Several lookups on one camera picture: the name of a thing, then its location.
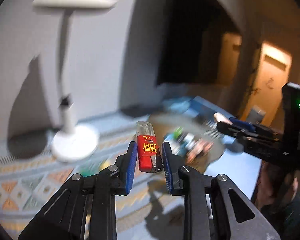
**doorway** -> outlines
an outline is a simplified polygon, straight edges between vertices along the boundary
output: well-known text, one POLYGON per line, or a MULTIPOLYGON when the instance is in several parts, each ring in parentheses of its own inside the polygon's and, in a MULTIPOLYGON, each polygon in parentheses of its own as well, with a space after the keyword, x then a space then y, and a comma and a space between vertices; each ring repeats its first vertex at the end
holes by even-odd
POLYGON ((270 126, 282 100, 281 87, 287 83, 292 56, 268 43, 263 43, 257 76, 242 114, 246 120, 253 106, 266 114, 261 124, 270 126))

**white round lamp base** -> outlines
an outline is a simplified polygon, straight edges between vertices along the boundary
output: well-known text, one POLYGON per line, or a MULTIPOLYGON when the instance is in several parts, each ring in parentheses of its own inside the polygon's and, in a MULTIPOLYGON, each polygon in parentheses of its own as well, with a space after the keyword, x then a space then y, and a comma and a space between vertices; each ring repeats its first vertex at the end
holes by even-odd
POLYGON ((73 134, 59 130, 51 143, 51 152, 61 162, 75 162, 93 154, 99 133, 84 125, 75 127, 73 134))

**white lamp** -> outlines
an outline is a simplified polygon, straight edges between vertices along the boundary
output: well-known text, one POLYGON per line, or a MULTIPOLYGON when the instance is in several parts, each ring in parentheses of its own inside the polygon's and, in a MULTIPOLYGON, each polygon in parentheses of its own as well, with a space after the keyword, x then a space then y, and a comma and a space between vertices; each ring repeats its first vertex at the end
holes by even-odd
POLYGON ((60 96, 60 112, 63 127, 51 143, 52 154, 60 161, 74 162, 90 156, 99 141, 99 132, 85 125, 77 125, 74 103, 65 88, 67 84, 64 74, 64 57, 66 52, 67 30, 69 18, 75 10, 103 10, 107 12, 117 0, 34 0, 33 5, 41 8, 58 8, 63 10, 62 26, 59 40, 58 86, 60 96))

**wall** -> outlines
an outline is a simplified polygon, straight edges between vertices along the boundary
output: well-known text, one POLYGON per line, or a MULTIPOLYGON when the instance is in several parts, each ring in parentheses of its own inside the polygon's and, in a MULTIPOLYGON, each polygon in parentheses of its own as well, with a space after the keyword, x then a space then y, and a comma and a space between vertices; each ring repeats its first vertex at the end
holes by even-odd
MULTIPOLYGON (((32 1, 4 0, 0 6, 0 139, 7 137, 14 105, 18 105, 16 113, 22 114, 22 109, 27 109, 32 115, 30 119, 22 119, 9 136, 59 125, 56 61, 61 13, 37 12, 32 8, 32 1), (39 109, 33 107, 35 99, 23 100, 23 106, 15 103, 33 60, 38 63, 41 82, 27 82, 30 84, 27 90, 42 91, 42 95, 37 96, 44 98, 46 106, 39 109), (49 121, 33 122, 47 114, 49 121)), ((69 69, 70 89, 79 119, 119 109, 125 46, 134 1, 119 0, 107 14, 74 13, 72 17, 65 66, 69 69)), ((219 1, 243 29, 242 1, 219 1)))

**red lighter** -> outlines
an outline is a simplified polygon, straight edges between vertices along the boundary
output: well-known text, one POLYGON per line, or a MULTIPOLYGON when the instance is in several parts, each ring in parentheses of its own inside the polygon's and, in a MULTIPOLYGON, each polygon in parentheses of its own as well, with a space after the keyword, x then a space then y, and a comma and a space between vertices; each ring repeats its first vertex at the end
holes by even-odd
POLYGON ((139 171, 162 171, 162 159, 151 123, 137 122, 137 143, 139 171))

